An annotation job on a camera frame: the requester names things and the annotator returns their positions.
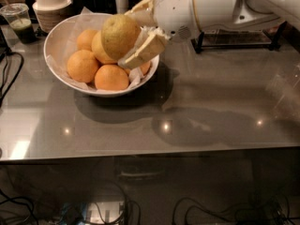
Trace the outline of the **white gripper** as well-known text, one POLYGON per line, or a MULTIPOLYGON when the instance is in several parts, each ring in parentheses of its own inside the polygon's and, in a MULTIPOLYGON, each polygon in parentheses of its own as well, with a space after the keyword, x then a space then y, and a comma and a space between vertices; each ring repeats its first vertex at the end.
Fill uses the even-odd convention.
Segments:
POLYGON ((126 15, 145 27, 134 46, 118 60, 121 68, 134 69, 143 65, 161 54, 170 40, 180 42, 200 34, 193 0, 142 0, 126 15))

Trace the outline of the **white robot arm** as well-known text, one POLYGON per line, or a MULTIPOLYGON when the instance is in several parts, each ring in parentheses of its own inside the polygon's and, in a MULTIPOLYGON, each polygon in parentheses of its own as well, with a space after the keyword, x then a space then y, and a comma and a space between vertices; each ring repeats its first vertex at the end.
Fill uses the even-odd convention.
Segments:
POLYGON ((142 0, 126 15, 142 26, 133 48, 118 61, 133 69, 162 53, 168 42, 206 30, 256 30, 280 20, 300 29, 300 0, 142 0))

